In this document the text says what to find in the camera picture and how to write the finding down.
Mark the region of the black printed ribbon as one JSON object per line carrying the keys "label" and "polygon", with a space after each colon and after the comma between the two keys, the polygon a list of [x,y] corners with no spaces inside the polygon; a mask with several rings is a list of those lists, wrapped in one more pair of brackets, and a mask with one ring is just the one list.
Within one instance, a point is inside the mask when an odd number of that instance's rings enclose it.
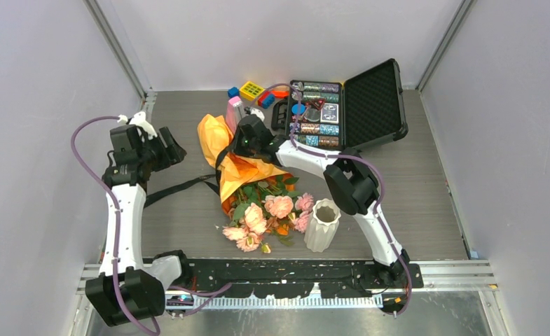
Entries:
{"label": "black printed ribbon", "polygon": [[146,201],[144,203],[144,208],[147,208],[156,202],[170,196],[176,193],[179,193],[181,191],[187,190],[194,185],[198,183],[204,183],[207,187],[209,187],[214,193],[217,195],[220,195],[220,178],[221,178],[221,170],[220,166],[221,163],[224,161],[224,158],[226,157],[226,154],[228,153],[228,149],[223,149],[220,154],[218,154],[216,162],[215,162],[215,168],[213,174],[207,174],[202,175],[196,178],[193,178],[191,180],[188,180],[186,182],[165,188],[163,190],[159,190],[155,193],[149,194],[146,196]]}

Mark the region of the orange flower bouquet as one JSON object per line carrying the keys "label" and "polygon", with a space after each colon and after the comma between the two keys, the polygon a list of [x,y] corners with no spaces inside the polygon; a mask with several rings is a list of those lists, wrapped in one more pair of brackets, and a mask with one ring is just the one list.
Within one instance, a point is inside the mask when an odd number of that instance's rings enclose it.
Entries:
{"label": "orange flower bouquet", "polygon": [[197,127],[202,154],[216,170],[221,208],[229,218],[222,233],[243,252],[269,254],[272,237],[284,246],[304,234],[315,204],[308,192],[299,192],[297,177],[272,164],[238,157],[228,146],[234,133],[223,116],[205,115]]}

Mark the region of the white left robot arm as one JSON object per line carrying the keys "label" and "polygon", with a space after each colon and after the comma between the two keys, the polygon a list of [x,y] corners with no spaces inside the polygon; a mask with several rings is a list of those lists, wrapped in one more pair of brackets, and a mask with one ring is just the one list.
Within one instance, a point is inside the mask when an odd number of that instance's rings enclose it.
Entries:
{"label": "white left robot arm", "polygon": [[102,264],[98,276],[86,281],[85,295],[107,326],[132,323],[149,335],[158,335],[158,326],[150,329],[142,321],[156,323],[165,311],[168,288],[187,288],[193,275],[180,250],[157,255],[145,266],[142,215],[146,187],[151,173],[180,163],[186,151],[168,128],[155,129],[144,111],[114,119],[118,126],[109,133],[109,166],[101,175],[89,168],[76,150],[76,140],[71,140],[76,159],[104,189],[108,209]]}

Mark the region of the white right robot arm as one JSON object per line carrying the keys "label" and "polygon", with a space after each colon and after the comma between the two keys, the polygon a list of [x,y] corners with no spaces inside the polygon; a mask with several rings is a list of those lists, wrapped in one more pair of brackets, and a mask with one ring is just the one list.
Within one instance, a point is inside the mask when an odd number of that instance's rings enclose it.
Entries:
{"label": "white right robot arm", "polygon": [[323,150],[299,143],[293,134],[274,135],[256,115],[237,125],[233,140],[219,154],[221,164],[232,153],[281,168],[308,172],[326,181],[334,204],[351,215],[366,237],[373,260],[380,265],[378,280],[387,287],[405,281],[412,285],[408,258],[382,210],[385,186],[380,172],[353,148]]}

